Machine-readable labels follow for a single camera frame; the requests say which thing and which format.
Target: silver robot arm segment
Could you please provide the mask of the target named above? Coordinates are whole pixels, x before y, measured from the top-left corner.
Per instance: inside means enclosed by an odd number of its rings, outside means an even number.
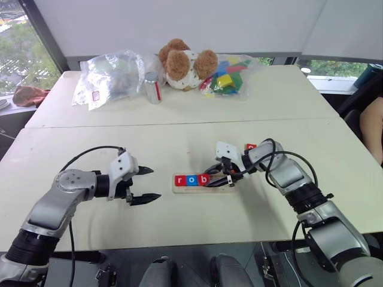
[[[148,167],[138,166],[126,151],[110,164],[108,175],[77,169],[60,172],[50,190],[32,208],[9,251],[0,258],[0,286],[17,286],[17,282],[34,286],[42,280],[49,258],[82,201],[120,198],[130,205],[139,205],[160,197],[134,197],[130,192],[132,177],[150,172],[153,171]]]
[[[339,272],[344,286],[380,284],[382,281],[378,278],[383,276],[383,261],[370,257],[364,237],[328,199],[332,195],[323,196],[301,166],[283,153],[278,142],[274,144],[275,149],[273,141],[266,140],[242,155],[235,146],[218,142],[216,159],[226,165],[228,161],[235,164],[246,177],[256,171],[267,171],[275,151],[268,169],[269,178],[297,212],[297,218],[303,226],[311,228],[305,239],[318,263],[327,271]]]

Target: teddy bear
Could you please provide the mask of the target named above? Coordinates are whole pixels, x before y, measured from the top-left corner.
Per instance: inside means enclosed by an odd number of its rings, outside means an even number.
[[[159,51],[166,80],[173,88],[189,91],[211,76],[218,66],[218,57],[211,50],[191,51],[181,39],[173,39]]]

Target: gray pants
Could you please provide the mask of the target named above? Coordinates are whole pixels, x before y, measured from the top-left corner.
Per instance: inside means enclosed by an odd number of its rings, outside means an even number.
[[[254,287],[243,266],[231,256],[219,254],[211,260],[211,280],[219,287]],[[177,265],[168,257],[150,264],[139,287],[176,287]]]

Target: plastic bag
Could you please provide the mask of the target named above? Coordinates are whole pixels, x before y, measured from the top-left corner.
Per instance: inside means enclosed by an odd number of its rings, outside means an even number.
[[[218,67],[199,90],[208,97],[247,99],[248,79],[265,66],[257,58],[247,55],[217,54]]]
[[[157,72],[160,84],[165,83],[165,72],[156,55],[142,56],[130,50],[80,62],[80,67],[72,105],[88,104],[89,110],[112,100],[139,96],[147,72]]]

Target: brown teddy bear ear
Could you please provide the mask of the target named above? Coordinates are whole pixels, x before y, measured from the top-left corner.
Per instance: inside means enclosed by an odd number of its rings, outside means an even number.
[[[190,50],[188,45],[185,44],[181,39],[173,39],[168,43],[168,46],[171,50],[184,51]]]
[[[170,48],[168,45],[166,45],[158,53],[158,58],[160,59],[160,62],[165,70],[166,70],[166,60],[168,59],[169,51],[170,51]]]
[[[213,74],[218,66],[218,57],[212,50],[203,51],[194,63],[197,75],[201,80]]]
[[[166,72],[166,61],[168,54],[171,50],[183,51],[190,50],[190,48],[181,39],[173,39],[166,46],[164,46],[158,53],[158,58]]]
[[[166,61],[166,72],[174,81],[184,78],[189,70],[189,58],[182,51],[171,50]]]

